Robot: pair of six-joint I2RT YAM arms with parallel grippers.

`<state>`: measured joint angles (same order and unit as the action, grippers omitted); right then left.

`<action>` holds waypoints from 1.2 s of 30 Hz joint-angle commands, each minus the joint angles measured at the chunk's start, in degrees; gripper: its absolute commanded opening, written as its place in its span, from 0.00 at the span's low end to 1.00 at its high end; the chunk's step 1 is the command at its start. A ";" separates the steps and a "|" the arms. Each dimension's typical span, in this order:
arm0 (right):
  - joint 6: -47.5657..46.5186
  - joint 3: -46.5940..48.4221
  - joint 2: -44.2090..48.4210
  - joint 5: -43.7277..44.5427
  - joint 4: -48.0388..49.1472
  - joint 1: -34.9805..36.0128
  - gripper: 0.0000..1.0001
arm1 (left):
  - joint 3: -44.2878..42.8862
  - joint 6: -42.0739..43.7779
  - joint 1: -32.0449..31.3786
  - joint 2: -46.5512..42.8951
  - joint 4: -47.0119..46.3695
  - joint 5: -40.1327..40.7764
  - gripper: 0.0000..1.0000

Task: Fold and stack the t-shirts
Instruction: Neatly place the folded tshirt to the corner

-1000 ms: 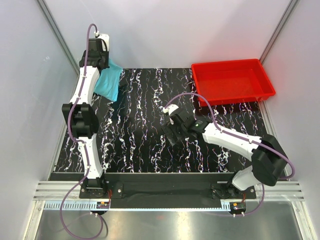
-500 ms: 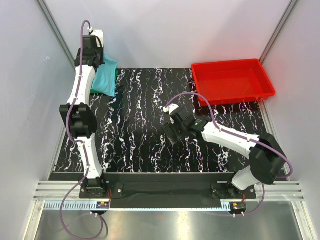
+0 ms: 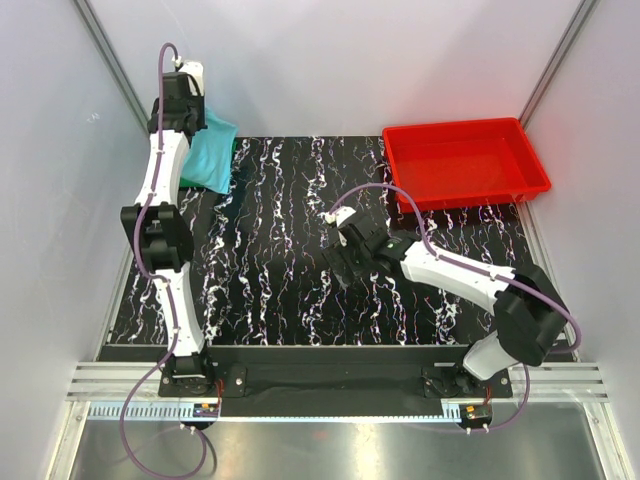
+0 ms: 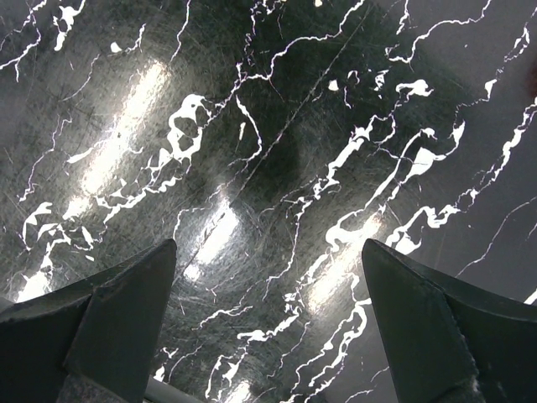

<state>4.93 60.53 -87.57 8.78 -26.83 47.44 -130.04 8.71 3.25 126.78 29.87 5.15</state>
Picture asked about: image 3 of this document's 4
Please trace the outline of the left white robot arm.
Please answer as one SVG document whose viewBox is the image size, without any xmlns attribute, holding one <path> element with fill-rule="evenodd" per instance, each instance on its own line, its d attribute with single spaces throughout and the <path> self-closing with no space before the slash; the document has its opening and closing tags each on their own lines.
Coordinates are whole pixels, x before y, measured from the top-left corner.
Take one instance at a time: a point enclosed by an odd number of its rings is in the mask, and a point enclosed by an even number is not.
<svg viewBox="0 0 640 480">
<path fill-rule="evenodd" d="M 192 139 L 205 127 L 201 94 L 158 98 L 148 122 L 145 178 L 134 203 L 120 212 L 138 270 L 159 295 L 168 342 L 159 394 L 166 397 L 203 396 L 216 382 L 190 286 L 194 240 L 177 206 Z"/>
</svg>

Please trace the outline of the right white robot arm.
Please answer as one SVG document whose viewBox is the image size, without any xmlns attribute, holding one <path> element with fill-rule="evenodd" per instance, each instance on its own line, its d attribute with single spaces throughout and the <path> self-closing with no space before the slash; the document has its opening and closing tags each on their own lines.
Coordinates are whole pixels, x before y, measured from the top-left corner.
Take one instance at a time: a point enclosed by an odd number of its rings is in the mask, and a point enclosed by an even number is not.
<svg viewBox="0 0 640 480">
<path fill-rule="evenodd" d="M 323 257 L 343 287 L 366 273 L 385 273 L 437 287 L 493 316 L 492 333 L 473 342 L 454 366 L 426 375 L 428 388 L 440 398 L 476 396 L 511 366 L 541 365 L 570 322 L 567 307 L 537 266 L 518 271 L 486 265 L 429 249 L 415 236 L 384 236 L 372 243 L 341 238 Z"/>
</svg>

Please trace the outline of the light blue t shirt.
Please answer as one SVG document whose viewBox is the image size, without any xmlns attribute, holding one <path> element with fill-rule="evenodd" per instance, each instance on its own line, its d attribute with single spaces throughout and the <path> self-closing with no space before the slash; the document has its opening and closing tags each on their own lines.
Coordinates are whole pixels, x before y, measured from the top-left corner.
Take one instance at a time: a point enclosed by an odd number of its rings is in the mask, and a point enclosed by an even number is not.
<svg viewBox="0 0 640 480">
<path fill-rule="evenodd" d="M 205 108 L 205 126 L 192 139 L 180 186 L 201 187 L 227 195 L 238 127 L 219 118 L 209 107 Z"/>
</svg>

